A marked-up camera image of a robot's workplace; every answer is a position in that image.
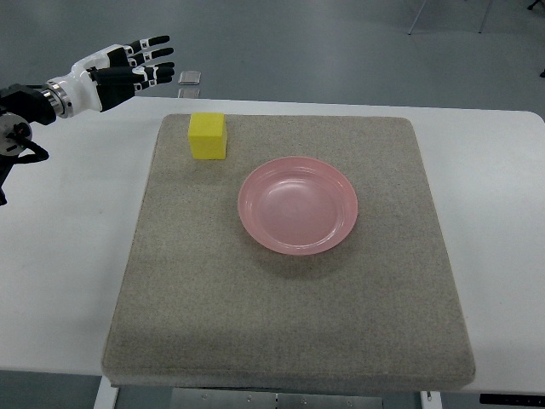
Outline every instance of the chair leg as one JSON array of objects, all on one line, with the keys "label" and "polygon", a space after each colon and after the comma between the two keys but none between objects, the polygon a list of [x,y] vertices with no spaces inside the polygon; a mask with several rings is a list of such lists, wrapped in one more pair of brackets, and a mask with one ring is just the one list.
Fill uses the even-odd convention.
[{"label": "chair leg", "polygon": [[529,10],[532,10],[532,9],[534,9],[534,6],[535,6],[536,4],[538,4],[539,2],[541,2],[541,0],[536,0],[534,3],[532,3],[532,4],[531,4],[530,6],[528,6],[527,8],[528,8]]},{"label": "chair leg", "polygon": [[483,28],[485,28],[486,19],[488,18],[488,12],[491,11],[492,1],[493,0],[488,0],[488,5],[486,6],[486,11],[485,11],[485,17],[483,17],[483,22],[480,24],[479,34],[483,32]]},{"label": "chair leg", "polygon": [[422,6],[420,7],[420,10],[418,11],[418,14],[416,15],[416,18],[413,21],[412,26],[410,27],[409,32],[407,34],[410,35],[412,33],[412,29],[415,28],[416,22],[420,18],[420,14],[422,14],[422,11],[424,10],[424,6],[426,5],[426,3],[427,3],[427,0],[424,0],[424,3],[422,3]]}]

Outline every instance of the robotic hand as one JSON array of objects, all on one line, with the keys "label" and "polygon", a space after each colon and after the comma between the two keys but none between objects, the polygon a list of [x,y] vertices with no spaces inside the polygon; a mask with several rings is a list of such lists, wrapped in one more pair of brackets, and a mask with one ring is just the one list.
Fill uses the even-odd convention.
[{"label": "robotic hand", "polygon": [[[32,141],[31,122],[48,125],[57,116],[69,118],[88,109],[104,112],[137,91],[169,83],[174,63],[145,65],[174,52],[172,48],[150,50],[168,41],[168,36],[162,36],[115,44],[76,62],[69,74],[44,85],[14,84],[0,89],[0,205],[7,203],[2,185],[14,164],[49,157]],[[33,153],[19,157],[27,148]]]}]

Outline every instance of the white table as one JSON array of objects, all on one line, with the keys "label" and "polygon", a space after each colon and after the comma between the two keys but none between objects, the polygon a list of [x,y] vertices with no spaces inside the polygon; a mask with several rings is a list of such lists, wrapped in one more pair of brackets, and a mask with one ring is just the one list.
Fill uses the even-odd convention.
[{"label": "white table", "polygon": [[439,108],[134,98],[33,125],[51,158],[4,184],[0,369],[101,374],[159,125],[191,112],[408,118],[477,365],[464,390],[545,393],[545,124]]}]

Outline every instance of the metal frame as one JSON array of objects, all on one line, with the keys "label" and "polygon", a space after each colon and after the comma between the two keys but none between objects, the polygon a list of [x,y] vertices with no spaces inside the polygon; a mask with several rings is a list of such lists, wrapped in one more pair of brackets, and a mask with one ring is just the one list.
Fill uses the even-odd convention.
[{"label": "metal frame", "polygon": [[[485,16],[483,17],[483,21],[482,21],[481,24],[480,24],[479,34],[480,34],[481,32],[483,32],[483,28],[485,27],[486,20],[488,19],[488,13],[489,13],[490,10],[491,10],[492,1],[493,1],[493,0],[488,0],[488,4],[486,5]],[[424,10],[424,6],[426,6],[426,3],[427,3],[427,0],[424,0],[424,2],[422,3],[422,6],[420,7],[420,10],[418,10],[418,14],[416,15],[415,20],[413,21],[412,26],[410,27],[410,29],[409,29],[409,31],[407,32],[407,34],[410,35],[410,34],[412,33],[413,29],[414,29],[415,26],[416,26],[416,22],[418,21],[418,19],[420,19],[420,14],[422,14],[422,11]]]}]

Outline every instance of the small metal object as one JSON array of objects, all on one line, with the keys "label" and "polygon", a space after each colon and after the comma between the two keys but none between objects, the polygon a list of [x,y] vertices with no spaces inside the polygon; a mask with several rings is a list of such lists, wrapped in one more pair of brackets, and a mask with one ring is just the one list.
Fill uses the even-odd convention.
[{"label": "small metal object", "polygon": [[178,90],[178,98],[193,98],[196,100],[200,92],[199,88],[180,88]]},{"label": "small metal object", "polygon": [[180,74],[179,85],[199,85],[201,82],[201,73],[199,71],[182,71]]}]

